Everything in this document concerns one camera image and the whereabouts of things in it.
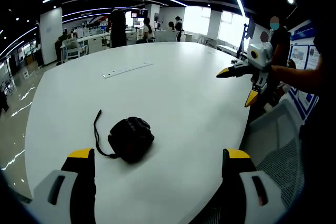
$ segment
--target mesh backrest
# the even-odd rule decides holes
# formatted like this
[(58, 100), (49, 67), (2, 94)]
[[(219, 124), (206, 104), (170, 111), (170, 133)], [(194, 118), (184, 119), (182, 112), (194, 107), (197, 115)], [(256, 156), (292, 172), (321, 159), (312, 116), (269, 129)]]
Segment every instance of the mesh backrest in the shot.
[(241, 149), (257, 170), (264, 171), (281, 189), (281, 199), (289, 207), (304, 186), (298, 119), (284, 100), (252, 122)]
[(279, 186), (286, 207), (299, 195), (305, 183), (300, 150), (299, 141), (293, 138), (284, 147), (269, 153), (257, 166), (257, 170), (264, 171)]

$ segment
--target computer monitor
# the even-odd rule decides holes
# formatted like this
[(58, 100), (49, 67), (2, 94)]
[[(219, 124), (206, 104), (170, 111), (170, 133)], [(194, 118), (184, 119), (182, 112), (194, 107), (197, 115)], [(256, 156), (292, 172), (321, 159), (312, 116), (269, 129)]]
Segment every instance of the computer monitor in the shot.
[(254, 23), (254, 20), (251, 16), (250, 22), (248, 23), (248, 27), (247, 27), (247, 35), (245, 36), (245, 38), (250, 37), (251, 39), (253, 39), (253, 33), (254, 33), (255, 28), (256, 28), (256, 23)]
[(134, 21), (134, 27), (142, 27), (142, 22), (141, 21)]

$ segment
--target white table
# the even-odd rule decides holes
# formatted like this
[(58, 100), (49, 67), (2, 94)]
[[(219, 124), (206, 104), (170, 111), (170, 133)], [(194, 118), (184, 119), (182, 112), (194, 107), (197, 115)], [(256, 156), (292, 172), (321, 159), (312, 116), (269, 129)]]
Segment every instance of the white table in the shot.
[[(96, 223), (188, 223), (222, 178), (224, 148), (238, 148), (249, 108), (250, 76), (217, 79), (233, 57), (190, 42), (130, 45), (96, 52), (43, 75), (30, 108), (25, 162), (30, 190), (74, 150), (112, 153), (110, 129), (145, 119), (155, 140), (144, 160), (127, 165), (95, 151)], [(108, 79), (103, 73), (153, 65)]]
[(232, 55), (234, 57), (236, 57), (236, 55), (237, 55), (237, 50), (233, 49), (231, 47), (224, 46), (224, 45), (217, 45), (217, 48), (219, 48), (223, 52), (226, 52), (227, 54)]
[[(131, 34), (134, 33), (133, 31), (126, 31), (126, 34)], [(99, 38), (99, 37), (105, 37), (105, 36), (110, 36), (111, 33), (103, 33), (103, 34), (95, 34), (95, 35), (91, 35), (91, 36), (87, 36), (87, 37), (82, 37), (77, 39), (77, 43), (89, 40), (89, 39), (95, 39), (95, 38)]]
[(191, 41), (193, 41), (193, 38), (194, 38), (194, 35), (193, 35), (193, 34), (183, 33), (183, 35), (185, 36), (185, 41), (186, 41), (186, 42), (191, 42)]

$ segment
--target window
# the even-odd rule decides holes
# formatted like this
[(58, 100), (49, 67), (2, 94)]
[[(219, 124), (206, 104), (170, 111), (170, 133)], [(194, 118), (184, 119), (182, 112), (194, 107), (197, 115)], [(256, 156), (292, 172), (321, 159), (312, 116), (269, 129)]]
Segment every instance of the window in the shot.
[(133, 18), (131, 18), (131, 11), (126, 12), (125, 17), (126, 17), (126, 25), (128, 27), (132, 27), (133, 26)]
[[(248, 22), (249, 18), (244, 18), (242, 15), (222, 12), (218, 38), (239, 47), (243, 36), (244, 24), (248, 25)], [(244, 39), (244, 50), (247, 50), (249, 41), (250, 38)]]
[(188, 6), (185, 9), (183, 29), (197, 34), (208, 34), (211, 9), (199, 6)]

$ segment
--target white wall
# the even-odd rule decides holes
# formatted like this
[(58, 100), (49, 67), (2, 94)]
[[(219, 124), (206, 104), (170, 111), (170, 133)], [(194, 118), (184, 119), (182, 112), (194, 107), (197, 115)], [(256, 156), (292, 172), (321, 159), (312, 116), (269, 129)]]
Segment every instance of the white wall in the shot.
[(215, 10), (211, 10), (210, 22), (209, 22), (209, 30), (208, 37), (211, 39), (218, 39), (218, 33), (220, 24), (222, 21), (222, 12), (217, 12)]
[(176, 23), (175, 18), (177, 16), (180, 16), (182, 19), (184, 19), (184, 12), (185, 12), (185, 7), (161, 7), (160, 8), (160, 14), (163, 16), (163, 24), (161, 28), (167, 29), (168, 28), (168, 23), (172, 21), (174, 24)]
[(254, 29), (254, 33), (253, 33), (253, 39), (250, 39), (248, 44), (249, 45), (250, 44), (260, 44), (261, 43), (260, 35), (263, 31), (267, 32), (267, 34), (269, 33), (269, 29), (256, 24), (256, 28)]
[(43, 13), (40, 19), (41, 47), (44, 64), (57, 60), (55, 42), (62, 35), (62, 8)]

